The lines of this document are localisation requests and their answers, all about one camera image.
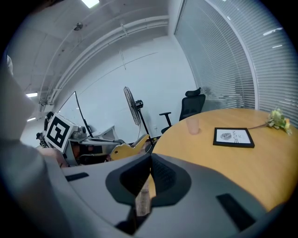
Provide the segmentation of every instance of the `round wooden table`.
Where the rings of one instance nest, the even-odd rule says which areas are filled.
[[[153,153],[214,169],[250,192],[269,211],[285,202],[298,180],[298,130],[250,129],[255,148],[213,145],[215,127],[251,128],[265,123],[268,113],[252,109],[220,109],[192,116],[200,132],[191,135],[179,121],[158,140]]]

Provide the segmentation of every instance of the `fan pole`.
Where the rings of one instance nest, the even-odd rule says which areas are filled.
[[[139,111],[139,114],[140,114],[140,116],[141,116],[141,119],[142,119],[143,125],[144,125],[144,127],[145,127],[145,130],[146,130],[147,134],[149,135],[150,143],[151,143],[151,145],[153,145],[152,139],[151,139],[150,134],[149,134],[149,132],[148,132],[148,129],[147,129],[147,126],[146,126],[146,124],[145,124],[144,118],[143,118],[143,116],[142,116],[141,110],[138,109],[138,111]]]

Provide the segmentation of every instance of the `headrest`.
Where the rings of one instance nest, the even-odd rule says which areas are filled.
[[[197,96],[197,95],[199,95],[201,93],[201,87],[199,87],[197,90],[195,90],[195,91],[187,91],[186,93],[185,93],[185,96],[186,97],[195,97],[195,96]]]

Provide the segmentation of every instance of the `window blinds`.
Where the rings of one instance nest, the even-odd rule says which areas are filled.
[[[256,109],[269,112],[279,107],[283,110],[284,115],[290,118],[291,123],[297,127],[297,53],[282,25],[258,0],[187,0],[181,21],[179,21],[177,27],[176,37],[189,59],[198,86],[203,86],[204,84],[204,79],[200,84],[199,74],[196,73],[196,70],[200,70],[201,73],[202,66],[198,64],[203,59],[199,61],[198,58],[194,58],[193,54],[201,55],[202,53],[192,52],[192,46],[185,45],[187,42],[190,44],[190,40],[179,33],[182,30],[184,30],[184,33],[188,32],[186,30],[187,21],[188,24],[192,25],[205,25],[205,21],[199,22],[197,16],[186,16],[187,13],[194,13],[190,7],[195,7],[195,5],[199,5],[201,10],[205,12],[207,12],[205,9],[212,7],[213,10],[220,14],[222,19],[225,17],[230,26],[233,27],[233,32],[237,34],[237,38],[243,43],[242,46],[244,45],[246,58],[252,63],[252,66],[250,66],[251,74],[255,78],[254,92],[257,92],[255,93]]]
[[[203,111],[255,108],[250,65],[225,19],[204,0],[187,0],[176,33],[197,87],[206,95]]]

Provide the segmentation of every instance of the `fan stand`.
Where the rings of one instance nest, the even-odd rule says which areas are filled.
[[[142,115],[142,113],[141,113],[141,109],[140,109],[140,108],[138,109],[138,112],[139,112],[139,114],[140,114],[140,116],[141,116],[141,119],[142,119],[143,125],[144,125],[144,127],[145,127],[146,133],[149,135],[149,140],[150,140],[150,143],[151,143],[150,145],[147,145],[147,146],[146,146],[146,148],[145,148],[145,152],[146,152],[146,153],[152,153],[155,144],[153,144],[153,142],[152,142],[152,139],[151,139],[151,137],[150,137],[149,131],[148,131],[147,126],[146,126],[146,124],[145,124],[145,121],[144,121],[144,118],[143,118],[143,115]]]

